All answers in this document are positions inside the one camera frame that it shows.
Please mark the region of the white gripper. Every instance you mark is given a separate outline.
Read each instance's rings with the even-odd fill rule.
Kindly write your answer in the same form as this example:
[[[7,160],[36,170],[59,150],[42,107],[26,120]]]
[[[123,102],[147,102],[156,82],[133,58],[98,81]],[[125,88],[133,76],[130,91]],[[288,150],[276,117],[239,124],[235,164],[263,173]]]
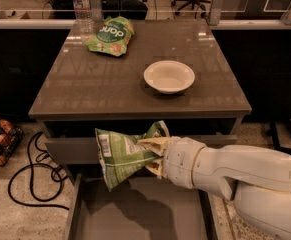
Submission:
[[[193,169],[199,153],[206,145],[188,137],[155,137],[138,141],[138,144],[164,160],[153,160],[145,168],[159,179],[168,178],[176,186],[193,189]]]

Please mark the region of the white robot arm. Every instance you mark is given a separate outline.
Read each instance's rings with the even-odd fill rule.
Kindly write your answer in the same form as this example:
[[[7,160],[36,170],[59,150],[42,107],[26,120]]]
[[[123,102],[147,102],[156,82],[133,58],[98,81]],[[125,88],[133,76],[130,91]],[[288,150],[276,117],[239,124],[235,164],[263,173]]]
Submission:
[[[291,155],[248,145],[212,148],[188,137],[139,144],[162,157],[173,184],[231,201],[250,225],[275,240],[291,240]]]

